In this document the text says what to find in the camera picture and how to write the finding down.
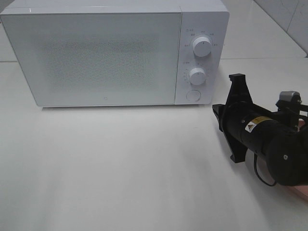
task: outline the black cable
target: black cable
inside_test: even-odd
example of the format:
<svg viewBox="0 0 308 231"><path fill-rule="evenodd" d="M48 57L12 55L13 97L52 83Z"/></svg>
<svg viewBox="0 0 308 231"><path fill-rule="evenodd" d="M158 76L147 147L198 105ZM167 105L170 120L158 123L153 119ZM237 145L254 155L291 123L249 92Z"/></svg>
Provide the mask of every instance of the black cable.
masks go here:
<svg viewBox="0 0 308 231"><path fill-rule="evenodd" d="M266 185L268 185L268 186L270 186L270 187L275 186L275 185L277 184L277 181L274 181L274 183L269 184L269 183L265 182L265 181L260 177L260 175L259 175L259 173L258 173L258 170L257 170L257 159L258 159L258 156L257 156L257 154L255 154L255 156L254 156L254 169L255 169L255 174L257 175L257 177L259 178L259 180L262 181L262 183L264 183L264 184L266 184Z"/></svg>

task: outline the warning label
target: warning label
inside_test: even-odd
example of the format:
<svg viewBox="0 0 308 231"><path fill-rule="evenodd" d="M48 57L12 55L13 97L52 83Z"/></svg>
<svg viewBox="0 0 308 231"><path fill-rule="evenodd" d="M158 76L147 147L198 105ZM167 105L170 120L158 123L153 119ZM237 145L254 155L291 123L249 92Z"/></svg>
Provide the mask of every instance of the warning label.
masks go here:
<svg viewBox="0 0 308 231"><path fill-rule="evenodd" d="M246 127L245 130L248 132L252 132L252 130L261 122L266 121L266 120L271 120L271 118L268 118L266 116L259 116L257 118L254 118L252 121L250 121Z"/></svg>

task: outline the microwave door window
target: microwave door window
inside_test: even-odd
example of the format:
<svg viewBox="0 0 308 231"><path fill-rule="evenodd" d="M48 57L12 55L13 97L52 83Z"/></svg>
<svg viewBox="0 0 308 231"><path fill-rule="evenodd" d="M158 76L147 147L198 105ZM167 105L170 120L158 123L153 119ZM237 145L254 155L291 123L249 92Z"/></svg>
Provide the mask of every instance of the microwave door window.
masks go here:
<svg viewBox="0 0 308 231"><path fill-rule="evenodd" d="M174 104L180 13L2 20L39 106Z"/></svg>

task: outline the white microwave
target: white microwave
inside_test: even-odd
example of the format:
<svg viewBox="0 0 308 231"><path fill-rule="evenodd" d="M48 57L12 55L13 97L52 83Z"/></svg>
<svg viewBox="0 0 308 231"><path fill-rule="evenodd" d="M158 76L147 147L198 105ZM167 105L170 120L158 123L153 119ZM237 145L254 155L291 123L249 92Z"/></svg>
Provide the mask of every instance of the white microwave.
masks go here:
<svg viewBox="0 0 308 231"><path fill-rule="evenodd" d="M1 22L38 106L207 104L220 0L15 0Z"/></svg>

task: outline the power level knob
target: power level knob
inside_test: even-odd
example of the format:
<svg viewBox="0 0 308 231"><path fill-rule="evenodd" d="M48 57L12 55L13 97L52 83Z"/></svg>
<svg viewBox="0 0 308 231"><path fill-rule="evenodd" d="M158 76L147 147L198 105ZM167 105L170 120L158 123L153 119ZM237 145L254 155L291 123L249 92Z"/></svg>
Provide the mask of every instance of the power level knob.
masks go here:
<svg viewBox="0 0 308 231"><path fill-rule="evenodd" d="M202 68L194 68L188 74L189 81L193 85L201 85L205 82L205 71Z"/></svg>
<svg viewBox="0 0 308 231"><path fill-rule="evenodd" d="M211 53L212 43L208 37L202 36L202 37L196 38L193 41L192 47L193 47L193 53L196 56L205 57Z"/></svg>

